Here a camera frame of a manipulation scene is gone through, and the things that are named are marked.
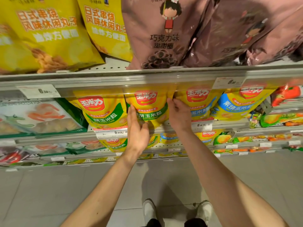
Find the left hand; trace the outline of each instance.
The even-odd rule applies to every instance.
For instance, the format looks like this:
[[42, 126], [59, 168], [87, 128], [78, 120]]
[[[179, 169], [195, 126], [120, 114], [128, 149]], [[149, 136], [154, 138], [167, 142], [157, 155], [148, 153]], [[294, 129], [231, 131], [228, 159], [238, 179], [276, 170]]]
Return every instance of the left hand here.
[[144, 123], [142, 128], [140, 127], [133, 105], [128, 108], [127, 113], [127, 139], [125, 155], [136, 161], [146, 149], [150, 137], [148, 124]]

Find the tiled floor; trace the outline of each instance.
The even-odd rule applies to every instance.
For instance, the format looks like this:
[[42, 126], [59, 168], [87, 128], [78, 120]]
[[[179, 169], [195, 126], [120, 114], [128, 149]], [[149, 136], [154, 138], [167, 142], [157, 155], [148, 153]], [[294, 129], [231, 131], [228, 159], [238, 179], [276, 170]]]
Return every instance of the tiled floor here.
[[[223, 156], [220, 160], [265, 198], [290, 227], [303, 226], [303, 152]], [[110, 167], [0, 170], [0, 227], [59, 226]], [[160, 221], [170, 227], [183, 226], [187, 218], [194, 217], [196, 203], [207, 195], [189, 159], [138, 163], [108, 226], [143, 226], [142, 201], [146, 198], [153, 199]], [[221, 226], [216, 215], [209, 226]]]

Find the shoe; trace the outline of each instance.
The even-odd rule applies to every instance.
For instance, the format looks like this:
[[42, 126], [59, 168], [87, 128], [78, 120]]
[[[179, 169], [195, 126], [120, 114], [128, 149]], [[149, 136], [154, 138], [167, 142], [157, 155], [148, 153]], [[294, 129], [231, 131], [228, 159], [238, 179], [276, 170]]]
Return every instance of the shoe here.
[[144, 217], [145, 225], [147, 225], [150, 219], [152, 218], [157, 219], [156, 206], [154, 205], [151, 199], [146, 199], [143, 202], [142, 209], [143, 209], [143, 217]]
[[205, 200], [199, 205], [196, 218], [201, 218], [205, 224], [208, 225], [212, 212], [213, 208], [211, 203]]

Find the black pants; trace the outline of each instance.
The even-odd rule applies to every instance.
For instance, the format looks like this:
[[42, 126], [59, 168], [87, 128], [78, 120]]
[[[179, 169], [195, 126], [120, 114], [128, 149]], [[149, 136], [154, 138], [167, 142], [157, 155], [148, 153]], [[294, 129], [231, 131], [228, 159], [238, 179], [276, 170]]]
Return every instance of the black pants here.
[[[157, 219], [150, 219], [146, 227], [161, 227], [161, 224]], [[201, 218], [193, 218], [186, 221], [184, 227], [207, 227], [207, 225]]]

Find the red snack package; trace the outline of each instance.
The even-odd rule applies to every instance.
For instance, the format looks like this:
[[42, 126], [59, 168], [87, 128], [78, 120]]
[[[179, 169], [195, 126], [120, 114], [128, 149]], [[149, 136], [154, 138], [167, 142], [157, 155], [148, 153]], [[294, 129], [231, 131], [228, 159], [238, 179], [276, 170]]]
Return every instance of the red snack package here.
[[179, 65], [208, 0], [121, 0], [134, 56], [127, 69]]
[[271, 95], [271, 105], [276, 107], [286, 99], [303, 98], [303, 86], [288, 86], [284, 85], [279, 87]]
[[303, 7], [295, 11], [247, 51], [247, 64], [274, 61], [293, 53], [303, 42]]
[[302, 4], [303, 0], [218, 0], [210, 20], [181, 64], [222, 66], [244, 53]]

